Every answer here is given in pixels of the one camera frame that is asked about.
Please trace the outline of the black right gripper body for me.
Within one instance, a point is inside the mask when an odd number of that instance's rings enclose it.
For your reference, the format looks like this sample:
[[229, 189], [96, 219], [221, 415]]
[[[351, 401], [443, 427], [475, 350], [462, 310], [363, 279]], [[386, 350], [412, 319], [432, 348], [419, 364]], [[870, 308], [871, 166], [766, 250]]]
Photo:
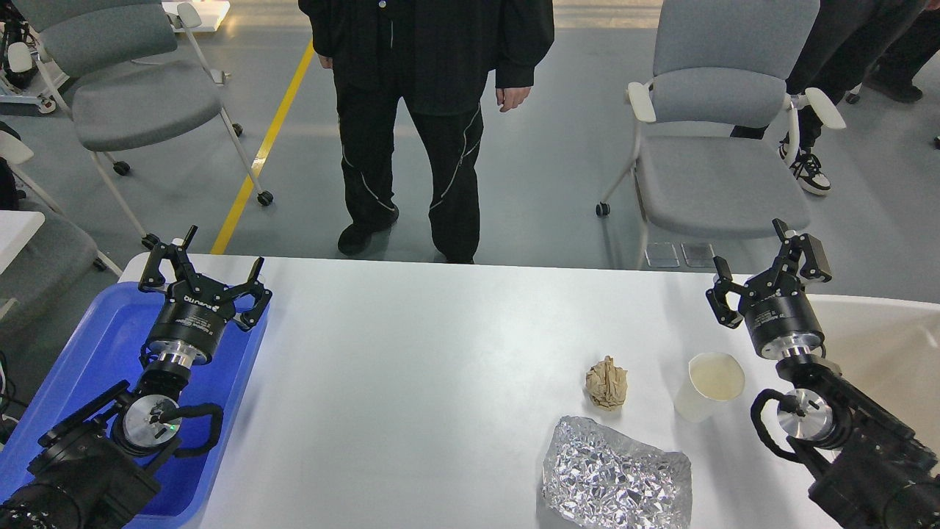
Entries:
[[743, 320], [756, 355], [783, 359], [822, 348], [825, 335], [809, 302], [806, 286], [745, 284]]

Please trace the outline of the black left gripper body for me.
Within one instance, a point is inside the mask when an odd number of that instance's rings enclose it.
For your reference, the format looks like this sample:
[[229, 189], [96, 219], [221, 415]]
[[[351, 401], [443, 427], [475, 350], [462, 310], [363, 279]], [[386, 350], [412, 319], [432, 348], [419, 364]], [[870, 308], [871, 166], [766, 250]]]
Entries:
[[234, 298], [226, 294], [227, 288], [208, 277], [197, 277], [194, 284], [185, 280], [171, 284], [147, 337], [147, 352], [157, 355], [174, 344], [185, 344], [194, 362], [211, 362], [225, 325], [235, 314]]

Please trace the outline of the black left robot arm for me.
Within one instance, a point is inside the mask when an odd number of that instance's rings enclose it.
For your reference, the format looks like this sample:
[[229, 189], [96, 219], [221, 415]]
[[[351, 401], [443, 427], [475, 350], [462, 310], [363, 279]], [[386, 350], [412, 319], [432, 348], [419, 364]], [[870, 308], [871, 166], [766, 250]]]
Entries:
[[37, 439], [30, 482], [2, 503], [4, 528], [122, 528], [162, 490], [171, 460], [203, 458], [224, 438], [226, 404], [188, 404], [192, 370], [211, 364], [226, 329], [256, 336], [272, 299], [256, 258], [241, 284], [195, 269], [188, 248], [197, 228], [167, 243], [153, 234], [138, 290], [162, 296], [139, 349], [137, 382], [118, 381]]

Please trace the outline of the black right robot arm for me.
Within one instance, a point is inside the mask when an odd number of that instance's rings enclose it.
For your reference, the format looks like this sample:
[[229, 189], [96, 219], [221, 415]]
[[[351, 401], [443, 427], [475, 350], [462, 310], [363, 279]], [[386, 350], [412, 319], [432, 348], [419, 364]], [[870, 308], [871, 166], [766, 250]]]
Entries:
[[773, 230], [780, 248], [771, 267], [736, 284], [716, 256], [706, 292], [716, 321], [745, 325], [756, 355], [792, 383], [788, 392], [756, 396], [756, 435], [773, 455], [808, 469], [809, 499], [840, 527], [936, 528], [936, 454], [825, 357], [825, 334], [806, 294], [807, 281], [832, 278], [822, 244], [778, 218]]

